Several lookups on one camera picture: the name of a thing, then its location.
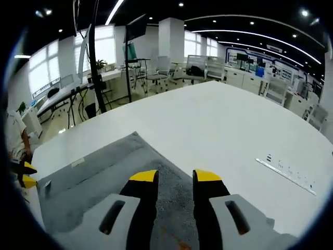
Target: white shirt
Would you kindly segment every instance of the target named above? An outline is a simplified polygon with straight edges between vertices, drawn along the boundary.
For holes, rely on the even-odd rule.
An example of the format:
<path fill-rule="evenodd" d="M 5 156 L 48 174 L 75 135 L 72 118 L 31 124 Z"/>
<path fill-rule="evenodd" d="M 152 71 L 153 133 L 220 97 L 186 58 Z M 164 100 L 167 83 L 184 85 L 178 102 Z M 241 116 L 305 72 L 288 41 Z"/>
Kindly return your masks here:
<path fill-rule="evenodd" d="M 15 111 L 9 111 L 6 119 L 6 145 L 8 152 L 12 152 L 13 159 L 20 159 L 24 143 L 22 140 L 22 133 L 26 126 L 22 121 L 21 116 Z"/>

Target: black ceiling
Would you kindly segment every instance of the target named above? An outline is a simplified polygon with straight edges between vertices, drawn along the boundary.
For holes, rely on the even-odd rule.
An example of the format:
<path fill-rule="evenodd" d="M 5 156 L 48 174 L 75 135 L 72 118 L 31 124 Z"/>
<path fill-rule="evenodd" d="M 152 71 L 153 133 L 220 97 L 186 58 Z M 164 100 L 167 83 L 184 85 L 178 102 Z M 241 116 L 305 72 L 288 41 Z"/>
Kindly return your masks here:
<path fill-rule="evenodd" d="M 116 2 L 117 0 L 99 0 L 96 25 L 105 24 Z M 179 7 L 179 2 L 184 3 L 184 7 Z M 91 22 L 94 3 L 95 0 L 80 1 L 78 22 L 79 29 L 87 28 Z M 43 12 L 44 8 L 51 9 L 53 11 L 52 14 L 45 16 L 44 18 L 40 18 L 32 12 L 31 18 L 27 21 L 28 27 L 26 29 L 25 43 L 23 46 L 23 53 L 26 55 L 32 55 L 38 49 L 55 39 L 64 39 L 74 35 L 72 1 L 39 0 L 35 5 L 36 10 Z M 161 2 L 156 0 L 125 0 L 114 16 L 112 23 L 115 23 L 116 25 L 125 25 L 141 14 L 147 14 L 148 16 L 153 17 L 153 19 L 149 22 L 156 24 L 167 17 L 185 20 L 187 25 L 186 29 L 189 31 L 225 29 L 247 31 L 271 36 L 308 52 L 322 62 L 322 64 L 319 65 L 307 57 L 307 55 L 288 45 L 255 35 L 230 32 L 206 32 L 201 34 L 213 39 L 218 37 L 219 41 L 238 42 L 263 48 L 266 48 L 266 44 L 279 47 L 284 51 L 287 51 L 287 53 L 284 54 L 285 56 L 303 64 L 304 68 L 300 68 L 310 74 L 315 73 L 315 77 L 319 80 L 322 78 L 321 75 L 325 74 L 324 53 L 327 51 L 327 36 L 323 26 L 324 18 L 321 16 L 321 11 L 324 8 L 325 6 L 321 5 L 318 1 L 316 1 L 316 5 L 313 3 L 312 5 L 307 5 L 304 3 L 302 4 L 300 1 L 228 2 L 218 0 L 169 0 Z M 309 11 L 309 16 L 303 17 L 300 13 L 302 9 L 307 9 Z M 186 21 L 188 19 L 202 16 L 228 14 L 264 17 L 286 23 L 302 30 L 303 32 L 306 32 L 311 37 L 319 41 L 319 43 L 323 44 L 324 47 L 320 46 L 313 39 L 293 28 L 255 17 L 208 17 Z M 320 22 L 311 26 L 310 23 L 318 17 L 320 18 Z M 20 66 L 24 63 L 25 61 L 21 60 L 18 68 L 20 68 Z"/>

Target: white table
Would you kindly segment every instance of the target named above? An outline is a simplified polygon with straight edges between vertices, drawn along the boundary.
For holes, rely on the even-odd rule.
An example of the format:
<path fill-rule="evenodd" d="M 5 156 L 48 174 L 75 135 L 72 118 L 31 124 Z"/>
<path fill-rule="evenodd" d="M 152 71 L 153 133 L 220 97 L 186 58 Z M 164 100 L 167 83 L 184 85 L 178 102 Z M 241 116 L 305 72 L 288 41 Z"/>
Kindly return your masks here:
<path fill-rule="evenodd" d="M 299 236 L 330 191 L 333 145 L 321 133 L 269 100 L 215 81 L 141 99 L 59 134 L 35 151 L 34 177 L 134 131 L 190 176 L 195 168 L 220 175 L 232 194 L 274 218 L 278 232 Z M 255 161 L 267 154 L 313 178 L 317 196 Z M 41 218 L 35 189 L 31 195 Z"/>
<path fill-rule="evenodd" d="M 101 73 L 102 76 L 102 81 L 108 81 L 114 78 L 118 78 L 121 75 L 121 71 L 116 69 L 113 71 L 108 71 L 108 72 L 103 72 Z M 50 108 L 53 106 L 57 105 L 58 103 L 62 102 L 64 98 L 69 98 L 71 96 L 72 90 L 75 90 L 77 87 L 80 87 L 81 89 L 86 88 L 89 85 L 88 83 L 88 78 L 83 77 L 82 84 L 80 84 L 78 81 L 75 81 L 68 86 L 62 88 L 59 90 L 57 94 L 49 98 L 43 106 L 38 110 L 37 115 L 40 116 L 41 114 L 45 113 L 48 111 Z"/>

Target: window blind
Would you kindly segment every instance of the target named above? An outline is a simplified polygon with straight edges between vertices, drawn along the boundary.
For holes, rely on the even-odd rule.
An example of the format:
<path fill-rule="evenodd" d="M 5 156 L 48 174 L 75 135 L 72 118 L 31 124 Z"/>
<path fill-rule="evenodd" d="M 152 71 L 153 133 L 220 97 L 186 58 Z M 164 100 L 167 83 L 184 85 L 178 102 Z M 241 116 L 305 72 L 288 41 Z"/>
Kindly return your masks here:
<path fill-rule="evenodd" d="M 217 41 L 207 38 L 207 56 L 217 56 Z"/>
<path fill-rule="evenodd" d="M 75 56 L 75 68 L 78 72 L 81 44 L 83 39 L 81 35 L 78 35 L 74 39 L 74 56 Z M 102 26 L 95 29 L 95 55 L 96 60 L 104 60 L 107 64 L 113 64 L 116 62 L 116 53 L 114 45 L 114 28 L 113 26 Z M 90 70 L 90 63 L 88 62 L 88 56 L 85 52 L 83 60 L 83 71 Z"/>
<path fill-rule="evenodd" d="M 184 57 L 201 55 L 201 35 L 185 31 Z"/>
<path fill-rule="evenodd" d="M 60 78 L 58 40 L 46 45 L 29 60 L 29 88 L 33 95 L 48 89 L 50 82 Z"/>

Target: gray towel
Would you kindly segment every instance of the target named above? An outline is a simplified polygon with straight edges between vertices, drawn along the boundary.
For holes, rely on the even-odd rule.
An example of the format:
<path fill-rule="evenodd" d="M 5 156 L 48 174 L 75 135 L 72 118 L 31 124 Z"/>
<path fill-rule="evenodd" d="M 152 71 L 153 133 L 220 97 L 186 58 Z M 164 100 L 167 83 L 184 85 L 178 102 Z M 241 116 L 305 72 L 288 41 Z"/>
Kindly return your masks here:
<path fill-rule="evenodd" d="M 179 249 L 180 242 L 199 249 L 191 177 L 136 132 L 87 155 L 77 166 L 68 165 L 39 181 L 47 232 L 72 231 L 86 211 L 109 194 L 119 194 L 130 176 L 152 169 L 159 171 L 159 193 L 151 249 Z M 49 189 L 43 188 L 49 180 Z"/>

